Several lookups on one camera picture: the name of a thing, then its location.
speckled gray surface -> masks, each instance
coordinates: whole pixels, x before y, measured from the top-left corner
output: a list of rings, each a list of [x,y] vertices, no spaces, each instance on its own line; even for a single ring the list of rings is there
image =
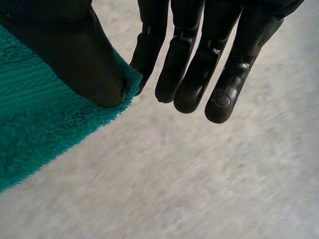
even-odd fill
[[[141,28],[136,1],[94,8],[129,61]],[[230,44],[197,111],[157,102],[170,24],[133,105],[0,196],[0,239],[319,238],[318,11],[307,0],[287,17],[222,125],[204,107]]]

concrete floor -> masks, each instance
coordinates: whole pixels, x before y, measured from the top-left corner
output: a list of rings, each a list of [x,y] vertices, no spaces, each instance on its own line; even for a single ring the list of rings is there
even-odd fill
[[[136,1],[94,7],[129,61]],[[196,112],[157,102],[170,24],[133,105],[0,196],[0,239],[318,239],[318,11],[307,0],[287,17],[222,125],[204,107],[230,44]]]

towel fabric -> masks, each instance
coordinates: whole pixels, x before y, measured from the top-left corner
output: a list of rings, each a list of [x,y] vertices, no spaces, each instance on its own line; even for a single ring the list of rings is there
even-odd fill
[[[142,75],[114,50],[126,97],[104,109],[75,94],[37,55],[0,26],[0,193],[114,120]]]

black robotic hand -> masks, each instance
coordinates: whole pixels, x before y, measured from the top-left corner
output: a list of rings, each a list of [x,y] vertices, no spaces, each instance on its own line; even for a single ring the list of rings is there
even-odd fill
[[[171,0],[175,29],[155,89],[158,101],[174,101],[175,108],[186,114],[196,110],[240,16],[231,52],[205,108],[211,122],[227,121],[262,47],[303,1]],[[131,66],[144,76],[140,94],[165,39],[169,0],[138,0],[138,4],[143,29]],[[202,37],[186,70],[203,10]]]
[[[75,93],[118,105],[127,81],[92,0],[0,0],[0,24],[35,52]]]

teal microfiber towel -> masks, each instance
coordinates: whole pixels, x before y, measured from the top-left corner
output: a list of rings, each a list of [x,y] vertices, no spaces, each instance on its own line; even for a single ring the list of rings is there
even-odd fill
[[[104,109],[75,94],[36,54],[0,26],[0,193],[36,172],[124,111],[142,75],[114,50],[126,97]]]

